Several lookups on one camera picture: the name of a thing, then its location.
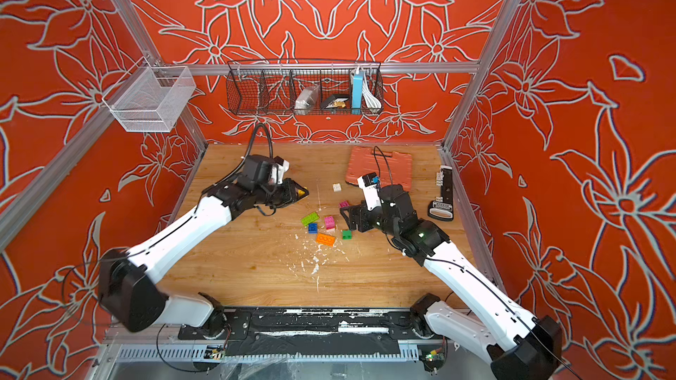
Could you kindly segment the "pink lego brick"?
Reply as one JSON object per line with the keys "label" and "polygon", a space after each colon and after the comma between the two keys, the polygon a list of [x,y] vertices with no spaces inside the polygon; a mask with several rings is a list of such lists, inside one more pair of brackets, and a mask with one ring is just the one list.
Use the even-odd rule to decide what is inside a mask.
{"label": "pink lego brick", "polygon": [[325,230],[332,232],[336,229],[336,220],[332,216],[326,216],[324,218]]}

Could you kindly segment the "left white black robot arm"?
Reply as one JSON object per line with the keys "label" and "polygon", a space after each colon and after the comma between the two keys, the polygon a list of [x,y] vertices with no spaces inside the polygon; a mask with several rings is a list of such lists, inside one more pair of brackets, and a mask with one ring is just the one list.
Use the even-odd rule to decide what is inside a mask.
{"label": "left white black robot arm", "polygon": [[152,325],[193,327],[208,339],[229,328],[223,305],[201,293],[171,295],[158,287],[169,270],[212,233],[242,213],[256,209],[272,216],[308,197],[286,174],[290,164],[269,146],[265,156],[247,150],[241,162],[202,191],[186,214],[146,241],[126,251],[111,250],[99,261],[97,300],[129,332]]}

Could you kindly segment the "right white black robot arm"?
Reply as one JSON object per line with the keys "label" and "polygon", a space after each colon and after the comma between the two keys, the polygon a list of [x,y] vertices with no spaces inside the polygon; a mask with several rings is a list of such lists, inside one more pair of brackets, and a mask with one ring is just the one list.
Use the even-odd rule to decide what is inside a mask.
{"label": "right white black robot arm", "polygon": [[563,331],[549,316],[537,318],[489,281],[436,223],[417,216],[400,185],[366,186],[364,200],[340,210],[350,230],[383,232],[419,266],[434,274],[468,306],[454,311],[427,294],[411,308],[429,334],[443,336],[486,362],[497,379],[549,379],[561,367]]}

